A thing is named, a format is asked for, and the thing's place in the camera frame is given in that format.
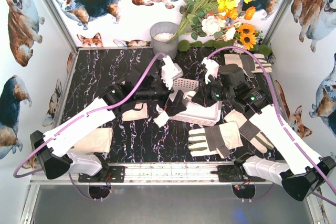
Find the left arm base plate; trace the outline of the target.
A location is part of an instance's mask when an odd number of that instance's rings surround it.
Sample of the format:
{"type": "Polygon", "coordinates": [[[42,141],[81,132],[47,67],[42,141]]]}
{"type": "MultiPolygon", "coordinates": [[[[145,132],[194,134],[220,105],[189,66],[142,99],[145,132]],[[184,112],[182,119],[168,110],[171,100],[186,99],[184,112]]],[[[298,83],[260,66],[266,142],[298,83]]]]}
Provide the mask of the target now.
{"type": "Polygon", "coordinates": [[[80,183],[123,183],[125,177],[125,166],[107,165],[95,175],[79,174],[78,182],[80,183]]]}

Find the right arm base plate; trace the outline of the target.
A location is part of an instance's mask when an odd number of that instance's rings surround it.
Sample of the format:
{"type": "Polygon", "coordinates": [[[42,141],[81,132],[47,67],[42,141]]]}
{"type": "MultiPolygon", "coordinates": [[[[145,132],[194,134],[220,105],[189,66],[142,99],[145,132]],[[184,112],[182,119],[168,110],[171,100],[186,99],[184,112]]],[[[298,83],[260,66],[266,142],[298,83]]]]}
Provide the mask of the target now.
{"type": "Polygon", "coordinates": [[[210,172],[218,176],[219,182],[265,182],[265,179],[253,177],[243,173],[241,168],[234,165],[218,165],[217,170],[210,172]]]}

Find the white plastic storage basket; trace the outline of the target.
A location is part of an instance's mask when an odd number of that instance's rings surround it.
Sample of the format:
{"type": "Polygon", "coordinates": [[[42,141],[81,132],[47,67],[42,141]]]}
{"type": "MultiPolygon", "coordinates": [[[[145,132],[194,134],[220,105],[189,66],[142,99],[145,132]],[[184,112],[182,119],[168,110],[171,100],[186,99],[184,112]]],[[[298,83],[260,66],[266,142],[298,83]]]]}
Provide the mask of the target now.
{"type": "MultiPolygon", "coordinates": [[[[183,92],[195,91],[198,88],[198,81],[178,78],[173,82],[173,93],[170,94],[171,100],[176,96],[178,90],[183,92]]],[[[198,124],[202,126],[214,126],[220,119],[221,116],[221,102],[216,102],[210,107],[204,107],[197,103],[191,102],[187,110],[177,114],[176,116],[171,117],[169,120],[181,121],[190,124],[198,124]]],[[[156,106],[156,110],[159,115],[163,112],[163,109],[156,106]]]]}

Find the right edge work glove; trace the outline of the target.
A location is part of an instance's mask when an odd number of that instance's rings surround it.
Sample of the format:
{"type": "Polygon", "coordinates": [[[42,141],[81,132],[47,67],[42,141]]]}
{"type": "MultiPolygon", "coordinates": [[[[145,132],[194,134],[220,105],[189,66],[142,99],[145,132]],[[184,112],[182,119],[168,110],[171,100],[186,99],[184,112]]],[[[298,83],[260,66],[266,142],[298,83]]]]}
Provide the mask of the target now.
{"type": "Polygon", "coordinates": [[[252,124],[242,113],[232,110],[224,117],[226,122],[236,122],[239,133],[259,152],[267,153],[274,146],[269,138],[256,125],[252,124]]]}

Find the artificial flower bouquet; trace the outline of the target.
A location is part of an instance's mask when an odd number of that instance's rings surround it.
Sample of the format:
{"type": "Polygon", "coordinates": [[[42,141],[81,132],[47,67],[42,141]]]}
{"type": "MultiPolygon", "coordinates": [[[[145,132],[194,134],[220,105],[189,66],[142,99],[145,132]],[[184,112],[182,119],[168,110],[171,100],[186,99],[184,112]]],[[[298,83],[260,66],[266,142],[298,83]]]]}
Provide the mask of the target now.
{"type": "Polygon", "coordinates": [[[270,0],[184,0],[181,21],[169,42],[181,35],[193,40],[213,37],[224,43],[233,42],[249,51],[258,45],[261,32],[249,21],[270,0]]]}

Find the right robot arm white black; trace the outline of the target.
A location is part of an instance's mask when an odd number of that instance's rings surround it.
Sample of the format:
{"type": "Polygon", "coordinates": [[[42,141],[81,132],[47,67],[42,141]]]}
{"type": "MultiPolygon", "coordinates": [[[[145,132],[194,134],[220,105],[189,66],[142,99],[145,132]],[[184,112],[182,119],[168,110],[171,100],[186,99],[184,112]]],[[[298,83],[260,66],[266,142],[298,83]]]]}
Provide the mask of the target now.
{"type": "Polygon", "coordinates": [[[192,102],[209,107],[217,101],[228,101],[233,109],[224,123],[189,131],[192,156],[217,154],[227,158],[243,140],[261,153],[277,149],[284,158],[282,163],[247,153],[237,158],[235,165],[249,177],[282,186],[297,201],[303,201],[328,180],[335,168],[334,159],[312,150],[286,123],[264,90],[248,86],[238,65],[205,67],[204,72],[192,102]]]}

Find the grey metal bucket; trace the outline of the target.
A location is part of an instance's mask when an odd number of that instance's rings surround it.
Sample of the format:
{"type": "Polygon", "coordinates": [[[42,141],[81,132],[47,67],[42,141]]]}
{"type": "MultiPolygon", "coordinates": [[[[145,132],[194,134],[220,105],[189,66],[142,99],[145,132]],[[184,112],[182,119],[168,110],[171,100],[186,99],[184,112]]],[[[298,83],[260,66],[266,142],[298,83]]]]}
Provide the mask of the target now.
{"type": "Polygon", "coordinates": [[[150,28],[153,52],[170,56],[174,59],[177,55],[179,38],[175,37],[178,25],[173,22],[158,22],[150,28]]]}

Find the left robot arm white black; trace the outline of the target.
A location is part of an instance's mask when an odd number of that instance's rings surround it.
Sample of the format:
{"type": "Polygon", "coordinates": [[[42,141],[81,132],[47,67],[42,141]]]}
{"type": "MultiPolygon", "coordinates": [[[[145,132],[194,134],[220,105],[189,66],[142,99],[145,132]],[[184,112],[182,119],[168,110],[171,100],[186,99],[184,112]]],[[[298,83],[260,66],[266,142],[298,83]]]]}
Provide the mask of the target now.
{"type": "Polygon", "coordinates": [[[181,90],[170,99],[174,92],[173,82],[181,76],[181,73],[171,77],[164,73],[160,76],[143,74],[138,81],[122,80],[107,87],[85,109],[57,128],[45,133],[33,132],[30,135],[32,148],[47,179],[78,173],[87,175],[90,180],[104,180],[109,165],[95,154],[76,154],[72,147],[99,126],[133,110],[139,103],[156,102],[165,118],[185,111],[181,90]]]}

